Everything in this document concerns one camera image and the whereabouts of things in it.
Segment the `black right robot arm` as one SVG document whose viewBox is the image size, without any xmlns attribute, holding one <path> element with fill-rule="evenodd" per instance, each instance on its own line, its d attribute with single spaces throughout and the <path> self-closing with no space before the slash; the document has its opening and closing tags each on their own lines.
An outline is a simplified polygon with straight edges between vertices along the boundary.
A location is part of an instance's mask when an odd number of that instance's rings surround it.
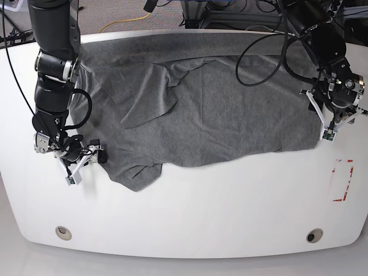
<svg viewBox="0 0 368 276">
<path fill-rule="evenodd" d="M 79 173 L 82 167 L 107 161 L 98 139 L 83 146 L 82 135 L 68 135 L 69 130 L 87 123 L 93 109 L 91 96 L 75 87 L 81 45 L 79 2 L 28 1 L 28 9 L 34 38 L 40 47 L 34 65 L 37 72 L 32 118 L 36 131 L 34 148 L 41 154 L 53 152 L 66 172 L 67 183 L 77 185 L 82 180 Z M 70 102 L 78 94 L 87 100 L 86 115 L 81 122 L 67 125 Z"/>
</svg>

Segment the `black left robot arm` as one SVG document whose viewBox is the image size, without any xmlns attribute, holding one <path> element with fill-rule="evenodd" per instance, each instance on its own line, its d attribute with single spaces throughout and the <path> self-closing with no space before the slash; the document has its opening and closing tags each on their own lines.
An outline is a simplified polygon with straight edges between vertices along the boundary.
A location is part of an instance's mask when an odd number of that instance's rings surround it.
<svg viewBox="0 0 368 276">
<path fill-rule="evenodd" d="M 332 141 L 338 130 L 367 110 L 359 107 L 365 92 L 363 77 L 353 73 L 346 59 L 346 43 L 331 24 L 329 14 L 317 1 L 278 1 L 279 10 L 294 35 L 291 45 L 300 41 L 318 76 L 307 78 L 291 70 L 286 61 L 284 68 L 294 78 L 310 83 L 303 90 L 323 125 L 322 138 Z"/>
</svg>

